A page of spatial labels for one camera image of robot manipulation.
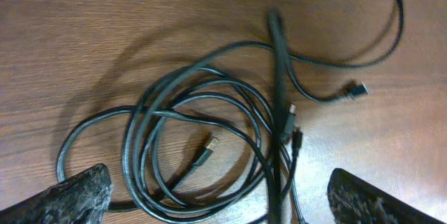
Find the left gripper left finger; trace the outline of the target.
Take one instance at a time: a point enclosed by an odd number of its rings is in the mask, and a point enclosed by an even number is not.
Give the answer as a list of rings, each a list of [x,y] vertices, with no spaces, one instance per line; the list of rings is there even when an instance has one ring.
[[[1,222],[100,224],[109,208],[111,196],[109,170],[99,163],[1,210]]]

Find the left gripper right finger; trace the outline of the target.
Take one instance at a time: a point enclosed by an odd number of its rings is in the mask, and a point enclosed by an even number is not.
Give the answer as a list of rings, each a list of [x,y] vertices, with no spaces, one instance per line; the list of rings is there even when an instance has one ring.
[[[332,171],[327,198],[336,223],[442,224],[342,168]]]

